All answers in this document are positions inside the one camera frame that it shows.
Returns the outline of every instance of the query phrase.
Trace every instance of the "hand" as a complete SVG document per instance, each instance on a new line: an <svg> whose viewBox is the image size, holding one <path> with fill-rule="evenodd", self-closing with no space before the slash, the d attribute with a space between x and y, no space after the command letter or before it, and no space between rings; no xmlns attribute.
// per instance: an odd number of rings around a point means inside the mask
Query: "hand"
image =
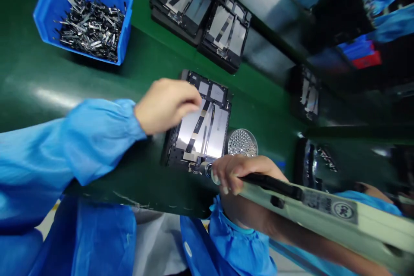
<svg viewBox="0 0 414 276"><path fill-rule="evenodd" d="M262 173L288 182L280 169L267 157L226 155L213 163L213 177L220 180L220 196L226 216L242 228L252 228L287 245L299 247L322 259L342 265L358 275L391 276L386 268L370 262L345 247L326 239L299 224L245 199L229 194L240 193L243 182L237 177Z"/></svg>
<svg viewBox="0 0 414 276"><path fill-rule="evenodd" d="M243 177L249 173L262 173L288 182L275 163L268 157L245 157L226 155L213 163L214 178L220 180L220 196L226 216L242 228L252 228L270 235L274 213L270 210L238 196L243 188Z"/></svg>
<svg viewBox="0 0 414 276"><path fill-rule="evenodd" d="M190 112L200 109L201 96L187 81L162 78L152 83L135 106L135 117L147 135L165 132Z"/></svg>

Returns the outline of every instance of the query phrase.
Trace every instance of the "metal part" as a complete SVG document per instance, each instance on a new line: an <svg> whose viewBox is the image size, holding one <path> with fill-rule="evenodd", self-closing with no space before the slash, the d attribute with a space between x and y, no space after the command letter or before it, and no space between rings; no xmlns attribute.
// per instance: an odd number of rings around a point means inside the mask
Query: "metal part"
<svg viewBox="0 0 414 276"><path fill-rule="evenodd" d="M122 30L125 12L113 7L107 7L101 0L68 0L70 12L62 21L59 41L62 45L88 55L118 61L118 41Z"/></svg>
<svg viewBox="0 0 414 276"><path fill-rule="evenodd" d="M206 100L202 99L201 107L203 107L205 103ZM212 109L214 109L214 117L213 113L207 114L206 112L200 126L200 131L197 134L194 134L194 129L198 125L200 116L203 113L202 108L200 108L197 112L188 114L182 119L176 147L186 150L190 140L192 138L195 139L195 142L191 148L192 155L185 152L185 156L183 157L184 160L194 161L197 157L209 156L213 158L220 158L222 156L229 112L220 109L215 103L210 103L209 106L212 105L214 105L214 107L212 107ZM207 129L206 135L210 135L205 144L203 144L204 129Z"/></svg>
<svg viewBox="0 0 414 276"><path fill-rule="evenodd" d="M246 129L237 129L230 135L227 152L230 155L256 157L259 154L256 138Z"/></svg>

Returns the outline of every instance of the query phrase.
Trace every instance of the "worker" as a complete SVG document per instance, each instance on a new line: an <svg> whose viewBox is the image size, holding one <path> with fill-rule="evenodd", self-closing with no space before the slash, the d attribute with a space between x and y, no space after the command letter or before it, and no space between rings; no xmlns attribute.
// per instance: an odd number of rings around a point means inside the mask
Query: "worker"
<svg viewBox="0 0 414 276"><path fill-rule="evenodd" d="M161 79L142 100L90 99L66 118L0 134L2 275L276 275L269 237L343 265L359 275L388 271L352 251L238 196L252 172L287 182L266 157L225 156L208 232L200 220L62 196L113 170L137 140L164 132L198 111L184 81ZM58 199L46 240L34 229Z"/></svg>

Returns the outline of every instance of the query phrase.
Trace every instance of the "white sticker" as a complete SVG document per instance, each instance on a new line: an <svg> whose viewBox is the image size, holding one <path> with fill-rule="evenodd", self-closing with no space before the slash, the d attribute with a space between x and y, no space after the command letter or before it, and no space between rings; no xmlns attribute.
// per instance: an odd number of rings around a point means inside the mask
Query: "white sticker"
<svg viewBox="0 0 414 276"><path fill-rule="evenodd" d="M306 189L304 190L302 203L323 213L358 224L357 204L353 201L345 201L339 196L332 196L320 191Z"/></svg>

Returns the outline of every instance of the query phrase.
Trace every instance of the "person's right hand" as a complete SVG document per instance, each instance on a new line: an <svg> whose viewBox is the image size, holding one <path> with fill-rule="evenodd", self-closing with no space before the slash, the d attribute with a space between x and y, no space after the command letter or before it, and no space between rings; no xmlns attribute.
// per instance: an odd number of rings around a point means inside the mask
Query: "person's right hand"
<svg viewBox="0 0 414 276"><path fill-rule="evenodd" d="M190 112L200 109L201 96L187 81L162 78L155 81L135 106L135 117L147 135L165 132Z"/></svg>
<svg viewBox="0 0 414 276"><path fill-rule="evenodd" d="M225 155L216 160L212 168L213 177L218 178L221 183L221 203L229 220L239 227L252 228L270 235L274 213L238 195L243 187L243 181L239 177L249 173L261 173L288 182L276 164L264 156Z"/></svg>

